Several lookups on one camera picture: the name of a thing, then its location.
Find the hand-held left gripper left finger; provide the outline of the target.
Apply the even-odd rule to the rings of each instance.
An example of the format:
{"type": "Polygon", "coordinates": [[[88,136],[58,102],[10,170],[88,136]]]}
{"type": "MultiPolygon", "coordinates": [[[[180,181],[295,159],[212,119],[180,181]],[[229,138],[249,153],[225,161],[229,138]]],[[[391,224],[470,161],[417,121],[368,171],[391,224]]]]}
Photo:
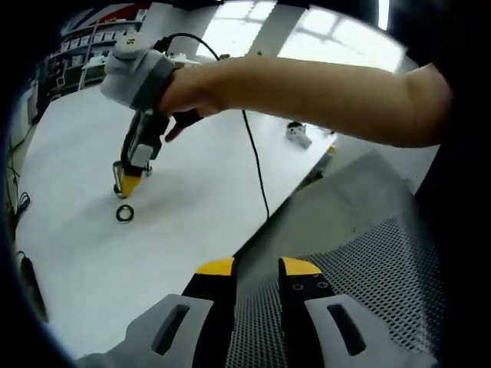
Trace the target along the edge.
{"type": "Polygon", "coordinates": [[[169,294],[130,323],[125,367],[223,367],[234,326],[236,260],[199,266],[181,294],[169,294]]]}

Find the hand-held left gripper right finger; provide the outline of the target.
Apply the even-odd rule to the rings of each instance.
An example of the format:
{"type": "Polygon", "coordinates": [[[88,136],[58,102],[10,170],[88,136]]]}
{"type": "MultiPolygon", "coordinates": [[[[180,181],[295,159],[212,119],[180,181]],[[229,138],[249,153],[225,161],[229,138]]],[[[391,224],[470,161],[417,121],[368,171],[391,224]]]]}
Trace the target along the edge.
{"type": "Polygon", "coordinates": [[[346,294],[336,294],[320,268],[278,260],[282,330],[291,367],[390,367],[388,328],[346,294]]]}

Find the person's right hand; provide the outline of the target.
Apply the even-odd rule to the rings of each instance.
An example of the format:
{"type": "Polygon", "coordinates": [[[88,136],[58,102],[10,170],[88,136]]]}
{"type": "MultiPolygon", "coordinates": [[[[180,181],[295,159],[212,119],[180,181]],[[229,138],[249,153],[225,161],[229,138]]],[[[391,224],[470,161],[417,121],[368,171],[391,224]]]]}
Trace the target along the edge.
{"type": "Polygon", "coordinates": [[[193,114],[186,122],[176,123],[165,136],[166,142],[173,141],[187,127],[202,118],[230,108],[225,86],[227,66],[225,61],[217,61],[198,67],[180,68],[173,72],[170,83],[157,104],[158,112],[165,117],[189,111],[193,114]]]}

